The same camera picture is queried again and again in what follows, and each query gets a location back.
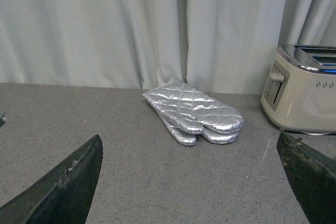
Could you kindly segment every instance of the cream toaster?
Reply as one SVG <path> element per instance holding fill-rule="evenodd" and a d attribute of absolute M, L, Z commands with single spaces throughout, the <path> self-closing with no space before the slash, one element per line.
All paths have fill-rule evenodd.
<path fill-rule="evenodd" d="M 261 105 L 281 130 L 336 132 L 336 47 L 282 45 Z"/>

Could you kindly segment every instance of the toaster lever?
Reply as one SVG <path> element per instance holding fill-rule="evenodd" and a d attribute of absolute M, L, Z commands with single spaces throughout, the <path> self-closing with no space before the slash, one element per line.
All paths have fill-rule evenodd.
<path fill-rule="evenodd" d="M 270 73 L 269 78 L 272 81 L 279 81 L 279 82 L 283 82 L 285 80 L 285 77 L 280 73 Z"/>

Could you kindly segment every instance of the oven mitt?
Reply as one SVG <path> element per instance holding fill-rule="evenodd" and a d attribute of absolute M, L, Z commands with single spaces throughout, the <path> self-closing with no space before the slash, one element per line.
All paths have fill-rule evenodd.
<path fill-rule="evenodd" d="M 236 109 L 182 81 L 152 89 L 143 96 L 171 125 L 189 134 L 202 134 L 206 127 L 214 133 L 234 135 L 243 124 Z"/>

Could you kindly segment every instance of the white curtain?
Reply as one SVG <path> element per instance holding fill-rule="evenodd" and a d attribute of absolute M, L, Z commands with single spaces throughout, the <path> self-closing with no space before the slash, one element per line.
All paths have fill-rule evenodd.
<path fill-rule="evenodd" d="M 0 0 L 0 82 L 261 94 L 281 44 L 335 46 L 336 0 Z"/>

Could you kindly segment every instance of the kitchen counter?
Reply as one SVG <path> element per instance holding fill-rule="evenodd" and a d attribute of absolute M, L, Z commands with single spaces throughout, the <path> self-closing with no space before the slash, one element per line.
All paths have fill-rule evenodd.
<path fill-rule="evenodd" d="M 103 163 L 87 223 L 308 223 L 259 95 L 209 94 L 241 111 L 238 139 L 170 136 L 144 90 L 0 84 L 0 205 L 95 134 Z M 336 136 L 301 136 L 336 157 Z"/>

